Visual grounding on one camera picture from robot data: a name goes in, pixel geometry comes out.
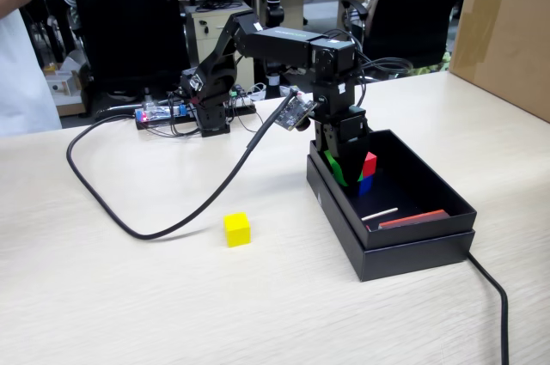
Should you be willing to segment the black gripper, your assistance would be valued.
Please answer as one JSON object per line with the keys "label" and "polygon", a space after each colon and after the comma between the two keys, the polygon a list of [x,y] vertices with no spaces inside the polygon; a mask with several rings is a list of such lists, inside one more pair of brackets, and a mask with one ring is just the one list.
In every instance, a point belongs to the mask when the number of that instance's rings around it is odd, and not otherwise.
{"label": "black gripper", "polygon": [[[324,151],[336,182],[344,187],[356,183],[370,148],[370,129],[366,111],[349,106],[329,113],[328,104],[315,108],[315,147]],[[339,152],[339,163],[331,152]]]}

